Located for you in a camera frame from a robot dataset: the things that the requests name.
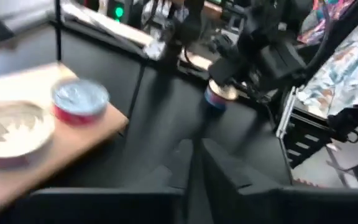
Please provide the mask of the wooden shelf with black legs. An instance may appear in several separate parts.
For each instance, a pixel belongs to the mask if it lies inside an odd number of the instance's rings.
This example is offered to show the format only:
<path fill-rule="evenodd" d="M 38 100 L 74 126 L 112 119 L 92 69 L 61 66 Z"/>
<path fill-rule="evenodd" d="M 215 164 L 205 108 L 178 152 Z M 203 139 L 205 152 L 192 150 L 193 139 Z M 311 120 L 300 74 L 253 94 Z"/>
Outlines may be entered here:
<path fill-rule="evenodd" d="M 127 124 L 127 118 L 112 105 L 94 123 L 64 123 L 53 115 L 52 86 L 67 78 L 111 77 L 118 65 L 132 74 L 139 71 L 134 61 L 108 55 L 101 47 L 67 32 L 63 34 L 63 60 L 53 62 L 56 46 L 51 27 L 40 29 L 37 34 L 37 40 L 20 40 L 19 53 L 0 60 L 0 108 L 19 110 L 35 105 L 45 110 L 46 118 L 37 122 L 34 136 L 41 138 L 46 134 L 48 140 L 28 155 L 0 159 L 0 210 Z"/>

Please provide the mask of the cream-topped blue label can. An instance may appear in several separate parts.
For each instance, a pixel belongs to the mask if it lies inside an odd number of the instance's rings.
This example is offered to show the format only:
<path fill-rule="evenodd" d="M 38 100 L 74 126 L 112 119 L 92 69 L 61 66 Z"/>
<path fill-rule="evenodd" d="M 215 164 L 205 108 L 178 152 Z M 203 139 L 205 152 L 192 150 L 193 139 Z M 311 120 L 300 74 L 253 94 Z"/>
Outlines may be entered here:
<path fill-rule="evenodd" d="M 219 86 L 210 79 L 204 92 L 205 100 L 213 107 L 225 110 L 228 103 L 235 101 L 239 94 L 232 85 Z"/>

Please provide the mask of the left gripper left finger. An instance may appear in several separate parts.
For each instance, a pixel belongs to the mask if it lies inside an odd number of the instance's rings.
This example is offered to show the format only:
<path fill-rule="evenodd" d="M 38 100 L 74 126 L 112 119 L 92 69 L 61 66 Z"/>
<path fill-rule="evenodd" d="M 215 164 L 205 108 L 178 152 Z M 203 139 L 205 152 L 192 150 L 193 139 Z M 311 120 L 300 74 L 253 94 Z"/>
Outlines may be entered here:
<path fill-rule="evenodd" d="M 124 188 L 49 188 L 18 204 L 14 224 L 187 224 L 194 146 L 181 140 L 138 183 Z"/>

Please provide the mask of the silver-topped red-label can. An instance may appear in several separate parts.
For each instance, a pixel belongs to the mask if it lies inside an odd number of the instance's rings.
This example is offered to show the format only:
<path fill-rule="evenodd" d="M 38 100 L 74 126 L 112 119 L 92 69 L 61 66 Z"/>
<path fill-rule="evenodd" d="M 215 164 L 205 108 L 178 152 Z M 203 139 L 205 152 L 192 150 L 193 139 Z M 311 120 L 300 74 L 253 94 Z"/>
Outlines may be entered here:
<path fill-rule="evenodd" d="M 100 83 L 65 78 L 51 88 L 52 111 L 66 124 L 82 126 L 96 122 L 106 112 L 109 93 Z"/>

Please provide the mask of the black metal table frame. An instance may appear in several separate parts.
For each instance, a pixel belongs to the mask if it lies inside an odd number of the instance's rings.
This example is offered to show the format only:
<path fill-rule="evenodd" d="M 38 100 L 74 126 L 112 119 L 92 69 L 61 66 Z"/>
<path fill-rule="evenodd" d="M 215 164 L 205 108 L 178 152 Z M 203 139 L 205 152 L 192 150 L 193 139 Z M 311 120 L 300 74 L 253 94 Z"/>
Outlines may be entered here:
<path fill-rule="evenodd" d="M 282 143 L 289 166 L 293 169 L 331 142 L 328 124 L 305 110 L 294 108 Z"/>

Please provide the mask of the pale gold-topped can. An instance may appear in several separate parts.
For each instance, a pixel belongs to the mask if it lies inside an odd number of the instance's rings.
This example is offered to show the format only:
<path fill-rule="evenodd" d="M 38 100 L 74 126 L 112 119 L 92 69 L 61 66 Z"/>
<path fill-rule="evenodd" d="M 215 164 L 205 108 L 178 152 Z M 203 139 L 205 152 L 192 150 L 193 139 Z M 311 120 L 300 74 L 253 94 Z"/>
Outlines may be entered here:
<path fill-rule="evenodd" d="M 0 101 L 0 169 L 30 164 L 50 144 L 53 115 L 30 101 Z"/>

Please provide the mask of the silver metal bracket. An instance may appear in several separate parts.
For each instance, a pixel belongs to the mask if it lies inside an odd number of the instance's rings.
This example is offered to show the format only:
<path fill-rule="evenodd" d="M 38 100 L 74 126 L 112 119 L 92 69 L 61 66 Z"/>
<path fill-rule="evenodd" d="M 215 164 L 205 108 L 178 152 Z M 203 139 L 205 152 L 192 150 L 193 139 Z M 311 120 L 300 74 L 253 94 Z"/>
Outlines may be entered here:
<path fill-rule="evenodd" d="M 279 139 L 283 139 L 286 133 L 287 125 L 290 120 L 291 112 L 293 110 L 293 106 L 296 101 L 297 93 L 298 93 L 298 88 L 293 86 L 288 94 L 287 100 L 285 101 L 284 104 L 285 107 L 283 109 L 280 123 L 276 131 L 276 137 L 278 137 Z"/>

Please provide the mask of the colourful patterned panel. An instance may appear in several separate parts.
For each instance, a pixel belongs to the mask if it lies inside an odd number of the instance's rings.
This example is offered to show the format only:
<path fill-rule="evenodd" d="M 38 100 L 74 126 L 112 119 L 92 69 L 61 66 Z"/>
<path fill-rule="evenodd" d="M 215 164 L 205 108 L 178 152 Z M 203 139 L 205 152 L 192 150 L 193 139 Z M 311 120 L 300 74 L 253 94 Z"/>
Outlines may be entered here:
<path fill-rule="evenodd" d="M 358 26 L 297 97 L 307 111 L 323 118 L 358 105 Z"/>

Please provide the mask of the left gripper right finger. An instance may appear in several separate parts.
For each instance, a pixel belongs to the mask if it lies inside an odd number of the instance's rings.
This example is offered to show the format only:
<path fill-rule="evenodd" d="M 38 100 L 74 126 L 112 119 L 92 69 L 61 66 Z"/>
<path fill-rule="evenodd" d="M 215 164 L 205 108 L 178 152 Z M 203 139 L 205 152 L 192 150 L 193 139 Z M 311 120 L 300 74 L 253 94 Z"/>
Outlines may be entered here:
<path fill-rule="evenodd" d="M 215 224 L 358 224 L 358 189 L 281 185 L 210 139 L 202 147 Z"/>

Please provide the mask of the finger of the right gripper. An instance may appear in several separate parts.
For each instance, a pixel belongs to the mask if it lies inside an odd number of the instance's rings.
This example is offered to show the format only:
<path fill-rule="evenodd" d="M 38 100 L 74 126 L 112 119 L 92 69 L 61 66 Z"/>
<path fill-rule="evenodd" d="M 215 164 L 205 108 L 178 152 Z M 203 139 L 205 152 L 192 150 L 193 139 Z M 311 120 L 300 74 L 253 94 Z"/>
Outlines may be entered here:
<path fill-rule="evenodd" d="M 209 76 L 217 84 L 228 84 L 244 78 L 244 60 L 221 57 L 208 68 Z"/>
<path fill-rule="evenodd" d="M 258 96 L 257 91 L 252 86 L 247 86 L 245 83 L 240 83 L 235 79 L 230 79 L 229 83 L 241 93 L 247 96 Z"/>

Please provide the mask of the black device green light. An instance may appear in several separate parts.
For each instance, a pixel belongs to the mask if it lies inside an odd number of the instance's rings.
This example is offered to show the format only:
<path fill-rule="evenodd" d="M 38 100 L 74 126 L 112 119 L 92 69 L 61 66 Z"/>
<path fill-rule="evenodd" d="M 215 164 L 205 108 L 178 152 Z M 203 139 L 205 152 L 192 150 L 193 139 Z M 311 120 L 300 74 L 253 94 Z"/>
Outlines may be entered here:
<path fill-rule="evenodd" d="M 129 10 L 127 0 L 108 0 L 107 7 L 107 17 L 121 23 L 127 22 Z"/>

